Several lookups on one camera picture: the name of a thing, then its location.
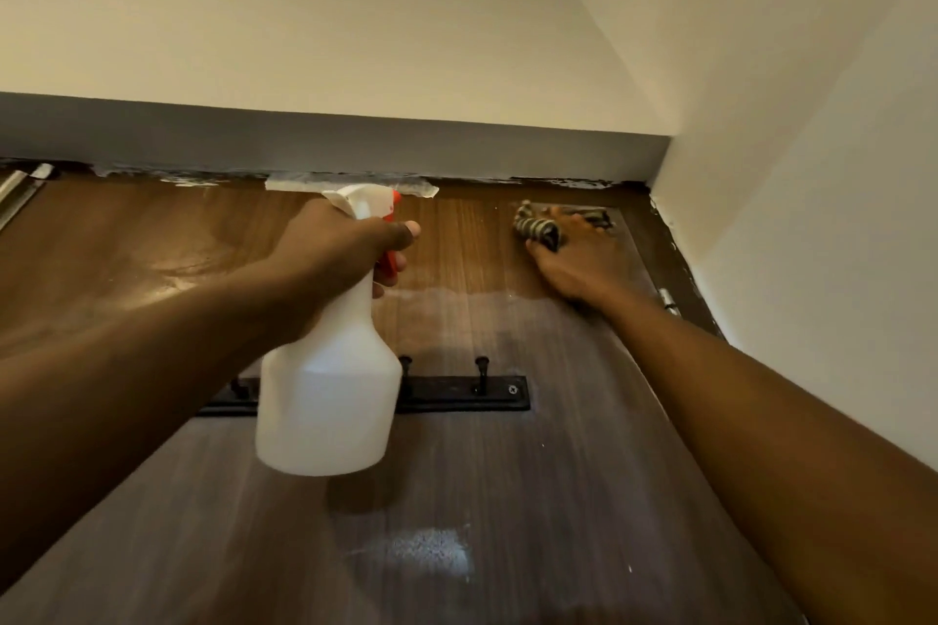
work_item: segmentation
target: person's left arm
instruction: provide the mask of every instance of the person's left arm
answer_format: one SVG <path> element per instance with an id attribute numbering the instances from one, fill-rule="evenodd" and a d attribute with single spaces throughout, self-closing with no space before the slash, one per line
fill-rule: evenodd
<path id="1" fill-rule="evenodd" d="M 418 232 L 314 200 L 267 259 L 0 360 L 0 593 L 228 380 Z"/>

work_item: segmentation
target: beige wall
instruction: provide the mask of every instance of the beige wall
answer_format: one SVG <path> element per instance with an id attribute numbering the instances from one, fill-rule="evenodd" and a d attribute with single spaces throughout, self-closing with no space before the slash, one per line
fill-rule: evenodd
<path id="1" fill-rule="evenodd" d="M 734 344 L 938 466 L 938 0 L 583 0 Z"/>
<path id="2" fill-rule="evenodd" d="M 664 133 L 579 0 L 0 0 L 0 90 Z"/>

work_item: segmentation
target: person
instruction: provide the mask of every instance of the person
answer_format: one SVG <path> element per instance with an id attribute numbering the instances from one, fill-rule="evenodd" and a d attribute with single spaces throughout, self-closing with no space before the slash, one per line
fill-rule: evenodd
<path id="1" fill-rule="evenodd" d="M 735 523 L 811 622 L 938 622 L 938 474 L 644 298 L 624 279 L 615 240 L 553 213 L 560 250 L 527 244 L 544 278 L 612 325 Z M 266 259 L 0 361 L 0 588 L 217 386 L 303 335 L 330 299 L 419 232 L 313 200 Z"/>

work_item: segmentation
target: person's right arm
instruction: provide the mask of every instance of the person's right arm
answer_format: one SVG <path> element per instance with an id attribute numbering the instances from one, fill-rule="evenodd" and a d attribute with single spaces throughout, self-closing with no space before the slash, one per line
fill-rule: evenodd
<path id="1" fill-rule="evenodd" d="M 938 474 L 665 312 L 624 281 L 612 238 L 556 217 L 559 252 L 528 243 L 542 273 L 604 314 L 812 625 L 938 623 Z"/>

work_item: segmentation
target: spray bottle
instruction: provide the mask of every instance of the spray bottle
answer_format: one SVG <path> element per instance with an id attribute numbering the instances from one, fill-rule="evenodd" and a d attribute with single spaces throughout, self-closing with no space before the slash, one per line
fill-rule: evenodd
<path id="1" fill-rule="evenodd" d="M 358 220 L 391 220 L 400 198 L 371 183 L 323 195 Z M 381 265 L 397 271 L 390 252 Z M 333 299 L 309 334 L 264 356 L 255 443 L 265 465 L 315 477 L 384 456 L 402 370 L 371 320 L 372 276 Z"/>

